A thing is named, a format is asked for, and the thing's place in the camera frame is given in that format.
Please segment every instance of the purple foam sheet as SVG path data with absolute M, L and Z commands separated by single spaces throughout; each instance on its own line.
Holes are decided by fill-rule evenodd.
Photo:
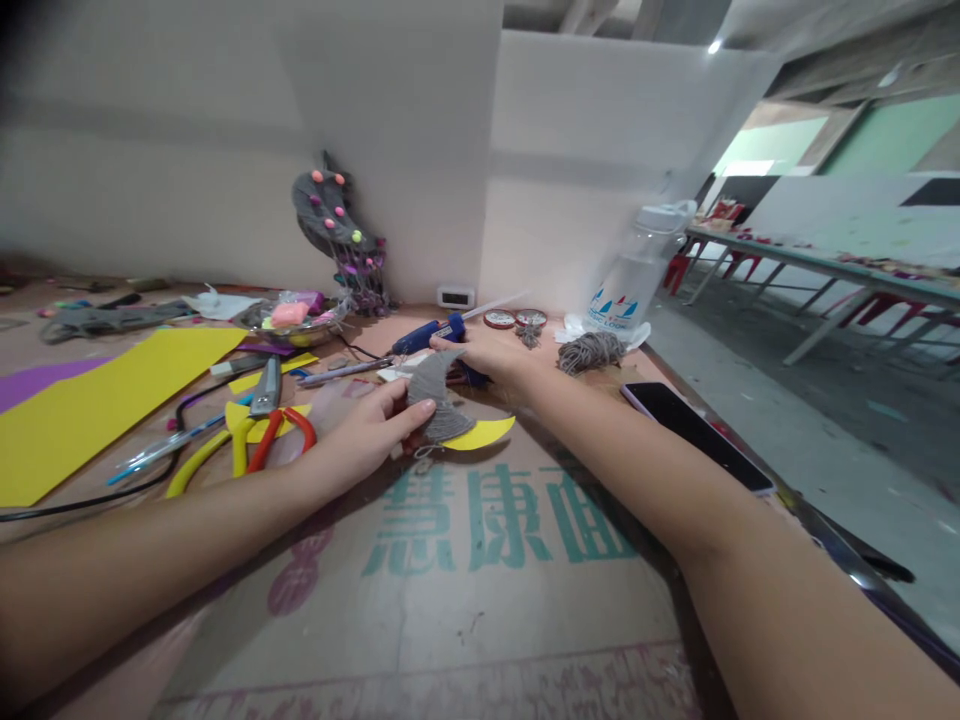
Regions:
M 0 378 L 0 413 L 6 412 L 55 382 L 98 368 L 113 358 L 90 358 L 60 365 L 41 365 Z
M 310 244 L 337 263 L 333 276 L 350 292 L 358 315 L 383 317 L 396 305 L 383 278 L 386 240 L 374 237 L 351 217 L 352 182 L 332 158 L 293 183 L 297 224 Z

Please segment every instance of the water bottle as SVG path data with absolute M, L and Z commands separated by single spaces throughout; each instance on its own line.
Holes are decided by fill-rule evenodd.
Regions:
M 693 200 L 640 208 L 613 268 L 590 301 L 587 329 L 612 332 L 630 344 L 696 211 Z

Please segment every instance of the phone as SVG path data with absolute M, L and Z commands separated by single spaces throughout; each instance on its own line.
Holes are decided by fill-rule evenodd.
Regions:
M 637 410 L 699 449 L 754 495 L 776 492 L 760 468 L 663 383 L 629 383 L 620 392 Z

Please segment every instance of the table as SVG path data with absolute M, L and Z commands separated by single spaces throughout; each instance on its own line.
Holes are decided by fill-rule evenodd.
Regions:
M 808 300 L 803 307 L 797 311 L 798 314 L 819 300 L 820 297 L 822 297 L 823 294 L 829 290 L 834 283 L 837 282 L 837 280 L 846 280 L 862 286 L 861 289 L 852 295 L 836 313 L 831 315 L 826 322 L 822 323 L 810 335 L 810 337 L 804 340 L 792 353 L 784 358 L 784 365 L 789 366 L 798 362 L 834 328 L 843 323 L 844 320 L 851 318 L 860 305 L 875 292 L 889 292 L 900 295 L 908 300 L 925 302 L 927 304 L 940 307 L 944 310 L 944 312 L 947 313 L 960 312 L 960 291 L 938 285 L 932 281 L 905 280 L 903 278 L 894 277 L 888 273 L 880 272 L 879 270 L 872 270 L 870 268 L 863 267 L 862 265 L 837 262 L 832 257 L 828 257 L 824 251 L 777 247 L 775 245 L 764 245 L 752 240 L 738 240 L 735 235 L 731 235 L 730 233 L 716 232 L 714 230 L 697 225 L 689 226 L 686 230 L 686 233 L 691 238 L 707 240 L 724 246 L 723 254 L 720 256 L 720 259 L 714 263 L 706 277 L 704 277 L 700 282 L 700 285 L 697 287 L 696 291 L 694 291 L 693 296 L 689 301 L 687 301 L 688 305 L 692 305 L 697 301 L 697 298 L 700 297 L 700 294 L 707 286 L 707 283 L 709 283 L 713 276 L 716 275 L 720 265 L 723 264 L 723 261 L 733 251 L 769 258 L 770 260 L 774 260 L 779 263 L 770 276 L 762 283 L 758 284 L 758 288 L 753 296 L 753 299 L 759 297 L 761 293 L 763 293 L 763 291 L 768 287 L 780 287 L 777 285 L 771 285 L 771 283 L 787 265 L 803 268 L 804 270 L 809 270 L 821 275 L 827 275 L 830 280 L 828 280 L 823 287 L 814 292 L 810 300 Z M 704 247 L 705 244 L 701 245 L 694 262 L 699 259 Z M 813 288 L 794 289 L 813 290 Z
M 149 300 L 200 289 L 152 293 Z M 149 332 L 41 345 L 36 334 L 43 321 L 33 310 L 69 297 L 35 285 L 4 301 L 4 315 L 32 322 L 0 335 L 2 372 L 116 355 Z M 404 308 L 382 321 L 351 320 L 356 327 L 346 337 L 381 354 L 397 337 L 441 316 L 436 308 Z M 559 325 L 552 320 L 544 345 L 532 351 L 545 366 L 555 362 L 551 337 Z M 478 322 L 470 331 L 501 332 Z M 325 364 L 345 351 L 332 342 L 315 353 Z M 618 398 L 621 382 L 637 380 L 671 384 L 704 407 L 649 348 L 628 356 L 622 371 L 586 376 Z M 201 379 L 181 397 L 209 384 Z M 311 419 L 322 436 L 368 389 L 362 379 L 347 379 L 302 393 L 287 381 L 282 401 L 311 401 Z M 219 412 L 227 397 L 213 393 L 190 419 Z M 467 391 L 463 398 L 466 411 L 480 419 L 502 417 L 508 408 L 485 392 Z M 165 433 L 176 403 L 155 412 L 41 506 L 99 494 L 118 460 Z M 720 423 L 715 415 L 708 419 Z M 712 715 L 733 717 L 672 560 L 535 418 L 522 415 L 511 433 L 505 448 L 450 458 L 422 481 L 408 474 L 398 479 L 398 468 L 386 466 L 343 505 L 321 511 L 53 693 L 46 714 L 212 719 L 286 712 L 326 717 L 335 708 L 375 716 L 389 708 L 423 717 L 432 708 L 444 717 L 494 711 L 514 717 L 536 708 L 564 717 L 589 706 L 597 714 L 669 719 L 696 715 L 703 703 Z M 296 433 L 287 437 L 299 442 Z M 744 449 L 813 527 L 809 506 Z M 219 453 L 194 482 L 218 482 L 229 476 L 229 466 L 229 453 Z M 412 482 L 419 482 L 416 492 Z M 491 495 L 497 489 L 503 491 Z M 161 493 L 158 488 L 135 502 Z M 416 496 L 429 502 L 415 507 L 416 522 L 398 536 L 385 520 L 403 520 L 406 503 Z M 796 523 L 775 497 L 762 502 Z M 122 506 L 111 511 L 122 512 Z M 10 541 L 75 519 L 11 523 L 0 531 Z M 497 550 L 491 534 L 508 522 L 509 542 Z M 848 558 L 853 565 L 858 560 Z M 860 577 L 867 583 L 875 578 Z

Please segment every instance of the yellow foam sheet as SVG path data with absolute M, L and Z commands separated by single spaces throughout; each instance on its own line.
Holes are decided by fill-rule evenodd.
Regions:
M 303 367 L 304 365 L 309 365 L 312 362 L 316 362 L 317 358 L 310 353 L 304 355 L 298 355 L 293 360 L 287 360 L 280 366 L 280 372 L 290 372 L 291 370 L 296 370 L 298 367 Z M 257 383 L 260 382 L 260 376 L 263 373 L 253 373 L 252 375 L 245 375 L 239 380 L 234 380 L 230 383 L 230 392 L 234 395 L 239 395 L 242 392 L 255 388 Z
M 504 418 L 503 420 L 477 420 L 473 430 L 464 433 L 458 438 L 447 440 L 440 443 L 451 450 L 476 450 L 478 448 L 492 445 L 497 440 L 506 435 L 516 418 Z
M 0 507 L 36 503 L 246 335 L 238 328 L 157 330 L 106 365 L 0 415 Z
M 313 409 L 313 406 L 294 405 L 292 409 L 306 417 L 310 414 L 310 410 Z M 237 403 L 227 403 L 227 406 L 224 409 L 224 414 L 227 416 L 227 430 L 234 432 L 237 429 L 237 426 L 250 414 L 250 408 L 246 405 L 237 405 Z M 267 427 L 269 427 L 269 425 L 269 418 L 258 420 L 256 425 L 250 428 L 250 432 L 247 433 L 247 444 L 249 445 L 250 443 L 257 443 L 263 440 L 263 436 L 267 432 Z M 283 437 L 295 427 L 296 425 L 287 420 L 286 416 L 284 416 L 283 425 L 281 425 L 280 429 L 277 431 L 277 437 Z

